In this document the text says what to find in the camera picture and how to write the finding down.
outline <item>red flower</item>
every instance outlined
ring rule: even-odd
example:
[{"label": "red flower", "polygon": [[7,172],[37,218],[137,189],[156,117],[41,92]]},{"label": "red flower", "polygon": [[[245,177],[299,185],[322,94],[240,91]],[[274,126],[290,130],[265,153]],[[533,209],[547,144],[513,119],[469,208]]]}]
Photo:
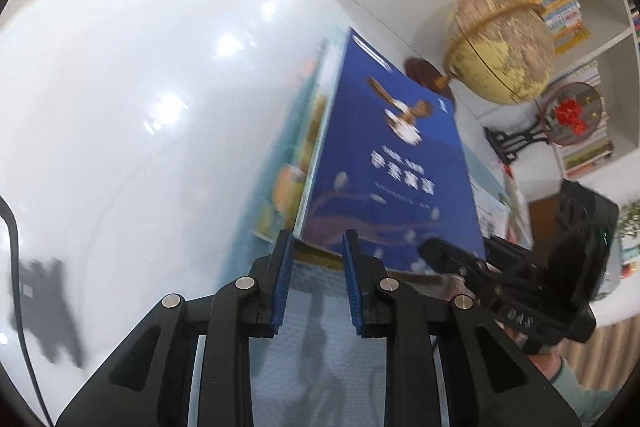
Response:
[{"label": "red flower", "polygon": [[556,107],[556,120],[560,125],[573,125],[582,114],[580,102],[574,98],[564,100]]},{"label": "red flower", "polygon": [[587,131],[587,123],[582,119],[576,120],[571,124],[571,130],[574,132],[575,136],[581,136]]}]

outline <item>green sleeve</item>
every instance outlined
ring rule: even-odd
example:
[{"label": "green sleeve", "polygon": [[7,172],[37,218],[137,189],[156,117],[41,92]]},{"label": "green sleeve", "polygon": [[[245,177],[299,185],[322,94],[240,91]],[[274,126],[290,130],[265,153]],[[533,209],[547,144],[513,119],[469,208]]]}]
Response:
[{"label": "green sleeve", "polygon": [[578,415],[582,427],[591,427],[619,391],[592,391],[583,388],[564,359],[560,371],[551,383]]}]

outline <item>black cable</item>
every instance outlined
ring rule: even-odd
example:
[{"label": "black cable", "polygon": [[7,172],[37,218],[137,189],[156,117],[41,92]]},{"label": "black cable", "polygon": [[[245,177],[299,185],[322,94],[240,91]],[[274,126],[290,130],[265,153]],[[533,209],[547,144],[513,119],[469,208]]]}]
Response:
[{"label": "black cable", "polygon": [[14,299],[14,315],[15,315],[15,330],[18,333],[18,341],[20,342],[20,349],[22,350],[22,356],[24,363],[27,366],[27,372],[31,378],[31,384],[35,391],[36,397],[42,412],[44,413],[47,423],[50,427],[53,426],[51,416],[47,410],[47,406],[44,404],[42,393],[40,392],[40,386],[36,379],[35,372],[33,371],[33,365],[29,357],[29,351],[27,350],[27,342],[24,339],[24,328],[22,327],[22,307],[20,304],[20,262],[18,257],[18,224],[16,223],[14,213],[9,208],[9,205],[0,198],[0,217],[5,222],[7,230],[9,231],[9,256],[11,260],[11,293]]}]

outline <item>blue gripper pad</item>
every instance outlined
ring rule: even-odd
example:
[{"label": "blue gripper pad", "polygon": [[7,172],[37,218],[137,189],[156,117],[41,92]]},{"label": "blue gripper pad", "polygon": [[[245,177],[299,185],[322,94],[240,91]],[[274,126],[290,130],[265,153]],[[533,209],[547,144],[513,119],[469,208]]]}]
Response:
[{"label": "blue gripper pad", "polygon": [[362,293],[358,282],[358,273],[353,262],[351,243],[345,233],[342,236],[342,263],[344,264],[344,278],[347,281],[347,296],[351,309],[351,322],[356,328],[356,333],[362,335],[364,318],[362,316]]},{"label": "blue gripper pad", "polygon": [[278,272],[278,277],[276,278],[276,285],[273,289],[273,296],[271,298],[270,326],[274,335],[278,334],[278,330],[284,322],[284,310],[287,307],[287,295],[289,295],[289,283],[291,281],[291,272],[293,270],[294,244],[295,241],[293,239],[293,235],[289,233],[284,245],[280,270]]}]

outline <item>brown striped fabric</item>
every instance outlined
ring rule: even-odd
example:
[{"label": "brown striped fabric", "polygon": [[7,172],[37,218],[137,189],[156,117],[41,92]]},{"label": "brown striped fabric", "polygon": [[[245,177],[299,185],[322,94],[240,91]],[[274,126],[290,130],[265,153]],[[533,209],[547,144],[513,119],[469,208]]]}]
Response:
[{"label": "brown striped fabric", "polygon": [[565,339],[558,347],[583,387],[619,388],[640,357],[640,315],[598,328],[586,344]]}]

